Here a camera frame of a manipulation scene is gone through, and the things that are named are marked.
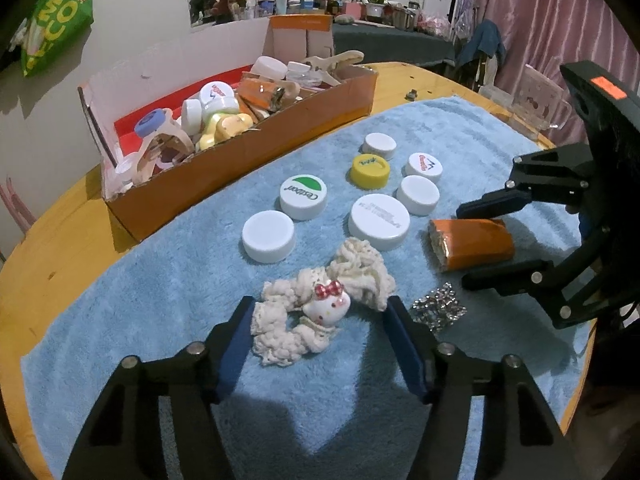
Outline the orange block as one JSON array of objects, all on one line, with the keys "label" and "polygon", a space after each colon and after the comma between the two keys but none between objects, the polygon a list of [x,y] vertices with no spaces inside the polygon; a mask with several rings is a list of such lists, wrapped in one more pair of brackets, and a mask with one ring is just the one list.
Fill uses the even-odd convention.
[{"label": "orange block", "polygon": [[502,220],[439,219],[428,224],[428,240],[444,272],[511,260],[512,235]]}]

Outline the white cap red blue logo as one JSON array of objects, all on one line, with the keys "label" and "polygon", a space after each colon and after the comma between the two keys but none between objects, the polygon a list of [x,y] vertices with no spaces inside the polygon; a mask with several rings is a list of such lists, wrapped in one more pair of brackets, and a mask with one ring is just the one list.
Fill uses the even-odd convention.
[{"label": "white cap red blue logo", "polygon": [[444,167],[433,155],[424,152],[412,153],[405,164],[407,176],[420,176],[437,183],[442,177]]}]

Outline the plain white cap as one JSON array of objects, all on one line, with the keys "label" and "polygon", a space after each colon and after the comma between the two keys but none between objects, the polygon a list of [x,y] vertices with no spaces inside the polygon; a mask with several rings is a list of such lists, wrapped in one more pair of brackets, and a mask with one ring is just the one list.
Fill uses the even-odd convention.
[{"label": "plain white cap", "polygon": [[396,141],[386,133],[368,133],[362,142],[363,154],[378,155],[386,160],[392,158],[397,150]]},{"label": "plain white cap", "polygon": [[415,216],[428,216],[440,199],[437,185],[426,177],[404,177],[396,192],[396,198]]},{"label": "plain white cap", "polygon": [[244,223],[241,240],[252,260],[277,263],[285,259],[295,246],[294,222],[281,211],[259,211]]}]

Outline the small grey bolt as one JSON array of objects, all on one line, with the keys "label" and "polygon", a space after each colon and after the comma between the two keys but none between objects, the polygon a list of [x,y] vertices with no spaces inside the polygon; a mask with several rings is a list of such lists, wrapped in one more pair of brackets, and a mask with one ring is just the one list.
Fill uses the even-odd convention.
[{"label": "small grey bolt", "polygon": [[410,102],[415,101],[417,98],[418,98],[418,92],[416,92],[416,89],[410,90],[405,96],[405,99]]}]

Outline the light blue fluffy towel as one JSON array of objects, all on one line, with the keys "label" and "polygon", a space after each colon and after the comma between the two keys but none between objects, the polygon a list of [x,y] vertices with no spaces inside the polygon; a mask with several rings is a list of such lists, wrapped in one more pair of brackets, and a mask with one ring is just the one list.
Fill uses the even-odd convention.
[{"label": "light blue fluffy towel", "polygon": [[[500,188],[514,157],[535,148],[465,100],[414,102],[308,144],[175,218],[105,271],[22,361],[32,426],[55,477],[62,476],[82,425],[124,356],[172,356],[228,320],[242,297],[334,258],[360,196],[347,173],[373,131],[397,144],[387,193],[397,190],[412,153],[442,163],[438,218]],[[288,258],[258,264],[242,248],[242,226],[252,214],[274,208],[280,184],[294,174],[326,182],[326,209],[296,226]],[[380,318],[356,306],[325,352],[288,367],[249,356],[214,415],[240,478],[401,479],[428,409],[407,390]]]}]

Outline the large white printed cap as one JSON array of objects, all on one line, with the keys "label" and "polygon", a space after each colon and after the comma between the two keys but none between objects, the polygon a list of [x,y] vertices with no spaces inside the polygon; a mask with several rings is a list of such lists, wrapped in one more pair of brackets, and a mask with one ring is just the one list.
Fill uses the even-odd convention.
[{"label": "large white printed cap", "polygon": [[410,226],[408,209],[393,196],[363,195],[352,204],[348,218],[349,234],[367,240],[379,252],[397,248]]}]

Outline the yellow bottle cap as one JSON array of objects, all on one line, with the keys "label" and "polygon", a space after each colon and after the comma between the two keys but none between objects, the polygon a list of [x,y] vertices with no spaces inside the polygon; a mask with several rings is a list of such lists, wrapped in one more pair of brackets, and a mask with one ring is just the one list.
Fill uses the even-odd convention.
[{"label": "yellow bottle cap", "polygon": [[381,156],[361,154],[352,160],[349,179],[365,190],[384,188],[390,177],[390,164]]}]

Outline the dark green covered side table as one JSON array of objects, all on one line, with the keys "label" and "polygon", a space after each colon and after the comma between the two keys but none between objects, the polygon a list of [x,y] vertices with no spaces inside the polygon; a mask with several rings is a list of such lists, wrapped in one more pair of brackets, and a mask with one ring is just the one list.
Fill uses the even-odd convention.
[{"label": "dark green covered side table", "polygon": [[358,50],[366,63],[403,62],[420,67],[454,67],[456,52],[450,41],[423,32],[363,24],[332,26],[335,53]]}]

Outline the wooden clip in box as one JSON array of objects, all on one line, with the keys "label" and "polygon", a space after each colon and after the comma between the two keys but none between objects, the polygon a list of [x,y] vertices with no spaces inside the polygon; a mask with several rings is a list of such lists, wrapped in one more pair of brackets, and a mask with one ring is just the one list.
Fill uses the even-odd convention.
[{"label": "wooden clip in box", "polygon": [[334,73],[339,68],[358,64],[362,62],[363,59],[363,52],[347,50],[329,56],[328,58],[320,58],[320,56],[317,55],[308,56],[308,58],[303,59],[302,63],[308,65],[313,72],[317,73],[324,84],[335,87],[342,82],[334,77]]}]

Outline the white cap green logo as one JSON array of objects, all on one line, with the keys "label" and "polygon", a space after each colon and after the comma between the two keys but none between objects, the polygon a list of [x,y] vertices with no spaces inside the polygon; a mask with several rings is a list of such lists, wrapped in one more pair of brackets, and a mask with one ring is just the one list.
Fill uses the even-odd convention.
[{"label": "white cap green logo", "polygon": [[280,208],[293,220],[307,221],[318,217],[327,202],[328,188],[313,174],[296,174],[280,186]]}]

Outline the orange cardboard box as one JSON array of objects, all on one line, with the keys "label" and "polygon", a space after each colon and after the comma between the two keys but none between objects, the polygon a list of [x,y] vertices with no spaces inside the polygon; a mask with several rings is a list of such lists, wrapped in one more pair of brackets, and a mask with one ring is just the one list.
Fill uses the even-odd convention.
[{"label": "orange cardboard box", "polygon": [[144,240],[249,172],[370,113],[378,76],[336,53],[325,15],[217,25],[157,44],[78,90],[102,195]]}]

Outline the yellow plastic toy in box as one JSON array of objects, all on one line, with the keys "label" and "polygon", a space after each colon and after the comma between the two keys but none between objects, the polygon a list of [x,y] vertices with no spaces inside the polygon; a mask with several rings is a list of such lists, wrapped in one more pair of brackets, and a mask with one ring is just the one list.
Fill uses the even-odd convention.
[{"label": "yellow plastic toy in box", "polygon": [[205,151],[208,148],[226,142],[235,136],[239,136],[254,126],[250,115],[240,114],[213,114],[204,128],[196,148]]}]

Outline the white logo cap in box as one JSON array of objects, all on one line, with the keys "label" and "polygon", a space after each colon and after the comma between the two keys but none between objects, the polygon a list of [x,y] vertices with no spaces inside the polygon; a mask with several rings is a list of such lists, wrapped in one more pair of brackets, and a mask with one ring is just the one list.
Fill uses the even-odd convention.
[{"label": "white logo cap in box", "polygon": [[224,98],[233,98],[234,90],[226,82],[220,80],[209,81],[204,84],[200,92],[198,92],[198,100],[203,106],[213,100]]}]

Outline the green shopping bag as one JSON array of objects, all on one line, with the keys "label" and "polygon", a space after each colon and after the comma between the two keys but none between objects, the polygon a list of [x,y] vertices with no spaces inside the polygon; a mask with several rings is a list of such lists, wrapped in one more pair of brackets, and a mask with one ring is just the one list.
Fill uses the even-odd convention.
[{"label": "green shopping bag", "polygon": [[38,0],[22,42],[23,76],[49,68],[92,23],[92,0]]}]

